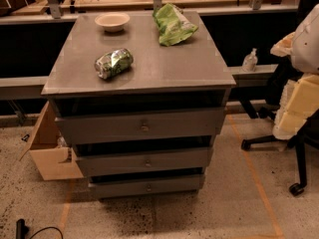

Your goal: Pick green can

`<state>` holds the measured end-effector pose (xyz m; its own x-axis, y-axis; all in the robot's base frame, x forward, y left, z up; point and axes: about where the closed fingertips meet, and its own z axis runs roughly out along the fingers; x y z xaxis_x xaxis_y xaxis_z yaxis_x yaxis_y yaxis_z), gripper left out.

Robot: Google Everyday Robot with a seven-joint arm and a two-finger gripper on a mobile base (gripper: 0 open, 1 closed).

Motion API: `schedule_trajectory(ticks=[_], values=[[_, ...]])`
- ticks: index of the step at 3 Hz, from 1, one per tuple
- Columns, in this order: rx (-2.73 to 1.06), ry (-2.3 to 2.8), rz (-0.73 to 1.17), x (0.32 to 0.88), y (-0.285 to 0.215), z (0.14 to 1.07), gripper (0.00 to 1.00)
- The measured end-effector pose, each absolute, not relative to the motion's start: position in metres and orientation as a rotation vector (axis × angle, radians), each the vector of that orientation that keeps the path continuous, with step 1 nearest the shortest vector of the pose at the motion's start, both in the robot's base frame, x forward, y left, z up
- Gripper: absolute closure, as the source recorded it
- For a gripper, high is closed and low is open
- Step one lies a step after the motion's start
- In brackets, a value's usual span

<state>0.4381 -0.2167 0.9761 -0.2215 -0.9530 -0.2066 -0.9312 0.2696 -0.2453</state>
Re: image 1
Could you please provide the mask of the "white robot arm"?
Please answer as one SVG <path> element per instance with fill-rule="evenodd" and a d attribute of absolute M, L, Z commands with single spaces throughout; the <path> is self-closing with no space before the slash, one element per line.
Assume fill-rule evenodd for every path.
<path fill-rule="evenodd" d="M 278 57 L 289 56 L 296 70 L 319 74 L 319 4 L 293 33 L 277 42 L 270 53 Z"/>

